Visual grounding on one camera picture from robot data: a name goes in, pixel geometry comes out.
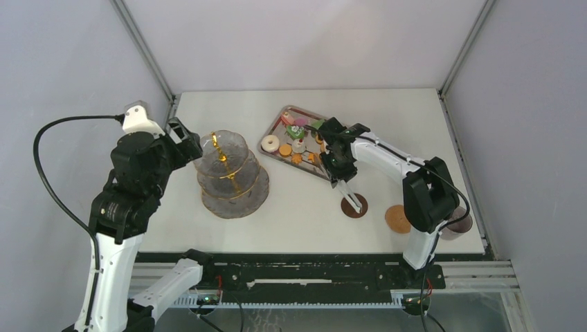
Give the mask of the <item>white frosted donut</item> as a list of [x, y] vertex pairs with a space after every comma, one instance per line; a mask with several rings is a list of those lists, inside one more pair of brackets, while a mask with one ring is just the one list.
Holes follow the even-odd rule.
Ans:
[[262, 151], [273, 154], [279, 150], [281, 146], [280, 139], [275, 135], [267, 135], [261, 139], [260, 146]]

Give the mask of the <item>purple glass cup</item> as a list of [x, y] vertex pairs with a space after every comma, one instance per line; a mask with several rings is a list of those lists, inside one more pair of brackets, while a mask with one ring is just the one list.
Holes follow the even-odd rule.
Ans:
[[464, 207], [457, 207], [449, 219], [449, 224], [442, 230], [440, 238], [445, 241], [452, 241], [470, 231], [473, 227], [473, 218], [470, 214], [463, 217], [467, 210]]

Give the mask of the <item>white cupcake with cherry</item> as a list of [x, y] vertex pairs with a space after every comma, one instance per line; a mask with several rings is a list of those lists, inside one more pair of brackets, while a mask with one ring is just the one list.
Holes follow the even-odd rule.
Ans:
[[306, 143], [303, 139], [295, 139], [292, 142], [291, 147], [295, 154], [303, 154], [307, 150]]

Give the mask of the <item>green cake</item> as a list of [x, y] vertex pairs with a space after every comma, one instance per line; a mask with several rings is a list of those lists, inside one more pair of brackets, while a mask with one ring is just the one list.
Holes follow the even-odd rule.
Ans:
[[296, 125], [287, 125], [286, 133], [292, 140], [301, 140], [306, 135], [305, 128]]

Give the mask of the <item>light wooden round coaster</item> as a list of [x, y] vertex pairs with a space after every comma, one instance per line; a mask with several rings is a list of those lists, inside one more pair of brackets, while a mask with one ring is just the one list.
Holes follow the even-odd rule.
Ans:
[[403, 205], [389, 207], [385, 213], [385, 221], [388, 227], [398, 234], [408, 234], [411, 224], [406, 218]]

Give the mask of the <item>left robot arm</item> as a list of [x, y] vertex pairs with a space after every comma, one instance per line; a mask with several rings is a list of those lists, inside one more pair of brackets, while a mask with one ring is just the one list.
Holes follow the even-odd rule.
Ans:
[[201, 158], [199, 135], [178, 118], [167, 132], [146, 129], [121, 137], [110, 158], [113, 168], [89, 216], [92, 262], [80, 315], [67, 331], [153, 331], [162, 314], [191, 286], [215, 283], [213, 266], [191, 250], [171, 272], [133, 297], [130, 281], [150, 217], [161, 204], [171, 173]]

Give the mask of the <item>three-tier glass dessert stand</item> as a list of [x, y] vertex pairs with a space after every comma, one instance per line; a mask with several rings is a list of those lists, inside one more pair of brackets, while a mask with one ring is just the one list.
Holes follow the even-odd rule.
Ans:
[[203, 205], [222, 219], [256, 212], [269, 195], [269, 175], [240, 134], [218, 130], [200, 139], [194, 161]]

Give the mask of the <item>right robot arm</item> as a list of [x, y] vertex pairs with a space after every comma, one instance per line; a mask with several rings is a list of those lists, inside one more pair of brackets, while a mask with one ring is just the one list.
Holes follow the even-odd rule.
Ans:
[[355, 212], [363, 205], [348, 183], [358, 172], [357, 162], [378, 169], [401, 185], [411, 230], [400, 278], [407, 287], [419, 287], [428, 277], [426, 267], [433, 261], [440, 232], [460, 204], [467, 202], [453, 184], [446, 163], [438, 157], [425, 160], [403, 152], [360, 123], [346, 127], [330, 118], [314, 133], [325, 143], [325, 151], [319, 155], [322, 169]]

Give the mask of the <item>metal serving tray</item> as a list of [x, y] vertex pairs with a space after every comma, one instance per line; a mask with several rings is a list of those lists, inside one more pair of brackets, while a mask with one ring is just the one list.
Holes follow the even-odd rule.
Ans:
[[325, 151], [326, 143], [315, 132], [326, 119], [306, 109], [287, 105], [262, 135], [258, 149], [266, 156], [327, 180], [319, 157]]

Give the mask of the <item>orange round biscuit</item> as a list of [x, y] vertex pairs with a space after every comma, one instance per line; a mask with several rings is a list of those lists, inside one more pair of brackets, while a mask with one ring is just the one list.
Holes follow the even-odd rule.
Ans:
[[279, 147], [278, 153], [281, 157], [287, 158], [292, 155], [293, 150], [290, 144], [284, 144]]

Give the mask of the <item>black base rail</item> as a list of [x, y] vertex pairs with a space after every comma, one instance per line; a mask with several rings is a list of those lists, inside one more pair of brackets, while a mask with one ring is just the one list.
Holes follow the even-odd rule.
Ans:
[[258, 284], [283, 282], [310, 284], [363, 284], [384, 290], [446, 288], [438, 264], [412, 269], [400, 254], [210, 254], [189, 250], [204, 267], [203, 281], [228, 290], [244, 290]]

